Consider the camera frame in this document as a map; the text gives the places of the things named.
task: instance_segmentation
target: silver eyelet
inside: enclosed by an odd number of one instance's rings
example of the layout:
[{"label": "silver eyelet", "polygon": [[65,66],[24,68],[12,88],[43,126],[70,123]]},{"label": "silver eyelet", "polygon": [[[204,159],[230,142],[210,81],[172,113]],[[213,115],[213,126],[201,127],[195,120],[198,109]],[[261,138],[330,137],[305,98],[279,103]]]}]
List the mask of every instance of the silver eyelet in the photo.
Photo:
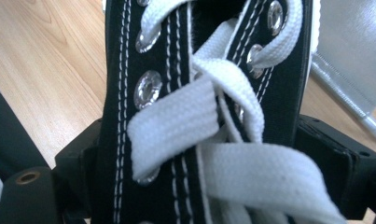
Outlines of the silver eyelet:
[{"label": "silver eyelet", "polygon": [[136,182],[137,182],[137,184],[139,184],[143,187],[148,186],[150,183],[155,181],[155,179],[158,177],[159,173],[160,173],[160,168],[154,170],[152,173],[150,173],[145,178],[137,179]]},{"label": "silver eyelet", "polygon": [[272,35],[278,35],[283,27],[284,12],[278,1],[272,1],[267,12],[267,27]]},{"label": "silver eyelet", "polygon": [[137,109],[141,110],[155,103],[159,98],[161,86],[161,76],[158,72],[145,72],[135,87],[134,103]]},{"label": "silver eyelet", "polygon": [[255,56],[263,49],[259,44],[252,46],[252,48],[248,52],[248,57],[246,59],[246,66],[248,68],[249,73],[254,78],[260,78],[263,75],[263,68],[255,68],[254,66],[254,58]]},{"label": "silver eyelet", "polygon": [[137,4],[140,7],[146,7],[147,5],[149,5],[149,3],[150,3],[150,0],[137,0]]},{"label": "silver eyelet", "polygon": [[234,112],[236,112],[238,120],[241,123],[243,123],[244,122],[244,110],[243,110],[243,108],[240,105],[235,104],[234,105]]},{"label": "silver eyelet", "polygon": [[136,41],[135,41],[135,49],[139,53],[145,53],[148,50],[152,49],[152,47],[158,41],[158,39],[160,37],[160,33],[161,33],[161,29],[159,28],[159,30],[156,32],[156,34],[154,36],[152,36],[151,38],[149,38],[149,40],[146,41],[146,43],[144,43],[144,36],[142,35],[142,30],[141,30],[139,32],[138,36],[137,36]]}]

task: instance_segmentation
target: white shoelace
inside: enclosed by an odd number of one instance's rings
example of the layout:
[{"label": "white shoelace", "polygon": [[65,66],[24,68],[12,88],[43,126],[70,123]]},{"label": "white shoelace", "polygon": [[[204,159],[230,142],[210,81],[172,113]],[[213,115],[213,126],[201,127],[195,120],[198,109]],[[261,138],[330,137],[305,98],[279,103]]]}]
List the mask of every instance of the white shoelace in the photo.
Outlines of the white shoelace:
[{"label": "white shoelace", "polygon": [[[151,0],[141,21],[143,41],[149,43],[167,15],[187,1]],[[255,57],[257,68],[281,63],[296,45],[301,1],[286,3],[286,25]],[[345,223],[313,161],[294,149],[262,144],[264,118],[258,99],[241,69],[225,60],[238,25],[236,20],[223,22],[191,57],[191,70],[201,73],[200,78],[132,118],[132,178],[145,178],[197,146],[202,188],[217,204],[207,216],[209,223],[287,223],[286,215],[297,223]],[[243,126],[252,143],[243,143],[224,93],[244,110]],[[221,129],[216,96],[226,123]],[[233,143],[225,143],[227,137]]]}]

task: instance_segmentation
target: metal grommet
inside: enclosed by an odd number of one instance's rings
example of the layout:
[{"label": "metal grommet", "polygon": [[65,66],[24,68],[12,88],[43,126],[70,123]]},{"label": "metal grommet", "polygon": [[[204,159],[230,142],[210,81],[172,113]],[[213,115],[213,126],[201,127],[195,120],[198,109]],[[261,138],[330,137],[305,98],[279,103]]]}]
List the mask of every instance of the metal grommet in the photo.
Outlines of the metal grommet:
[{"label": "metal grommet", "polygon": [[19,176],[16,179],[16,184],[26,185],[26,184],[36,181],[39,177],[40,177],[40,173],[38,171],[30,171]]},{"label": "metal grommet", "polygon": [[283,27],[283,7],[278,1],[272,1],[267,12],[267,27],[272,35],[278,35]]},{"label": "metal grommet", "polygon": [[144,187],[148,186],[150,183],[155,181],[155,179],[158,177],[159,173],[160,173],[160,168],[156,169],[155,171],[150,173],[145,178],[137,179],[136,182],[137,182],[137,184],[139,184],[141,186],[144,186]]},{"label": "metal grommet", "polygon": [[149,5],[150,0],[137,0],[137,4],[140,7],[146,7]]},{"label": "metal grommet", "polygon": [[236,112],[238,120],[241,123],[243,123],[244,122],[244,110],[243,110],[243,108],[240,105],[235,104],[234,105],[234,112]]},{"label": "metal grommet", "polygon": [[158,72],[145,72],[135,87],[134,103],[137,109],[144,109],[155,103],[159,98],[161,86],[161,76]]},{"label": "metal grommet", "polygon": [[154,36],[149,38],[148,41],[144,42],[144,36],[142,35],[142,31],[140,31],[138,36],[137,36],[137,40],[135,42],[135,49],[139,53],[147,52],[148,50],[150,50],[156,44],[156,41],[158,41],[158,39],[160,37],[160,33],[161,33],[161,29],[159,29]]},{"label": "metal grommet", "polygon": [[252,46],[252,48],[248,52],[248,57],[246,59],[246,66],[248,68],[249,73],[254,77],[254,78],[260,78],[263,75],[263,68],[255,68],[254,66],[254,58],[256,54],[258,54],[263,47],[261,47],[259,44],[256,44]]}]

